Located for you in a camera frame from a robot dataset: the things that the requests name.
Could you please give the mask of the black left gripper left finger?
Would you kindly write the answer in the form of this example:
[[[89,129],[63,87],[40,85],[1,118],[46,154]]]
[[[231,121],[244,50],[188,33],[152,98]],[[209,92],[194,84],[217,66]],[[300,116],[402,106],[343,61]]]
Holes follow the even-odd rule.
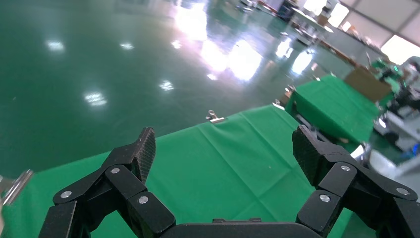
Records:
[[[155,132],[145,127],[135,142],[114,148],[97,170],[54,195],[39,236],[88,238],[113,212],[139,238],[162,236],[176,219],[146,187],[155,155]]]

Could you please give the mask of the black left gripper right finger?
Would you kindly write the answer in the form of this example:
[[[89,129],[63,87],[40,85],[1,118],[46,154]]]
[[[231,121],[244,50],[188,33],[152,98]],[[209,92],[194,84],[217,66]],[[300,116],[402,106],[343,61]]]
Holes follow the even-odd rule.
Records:
[[[315,189],[297,223],[324,238],[348,209],[379,238],[419,237],[420,205],[411,188],[363,167],[343,147],[314,138],[304,125],[292,133],[292,147]]]

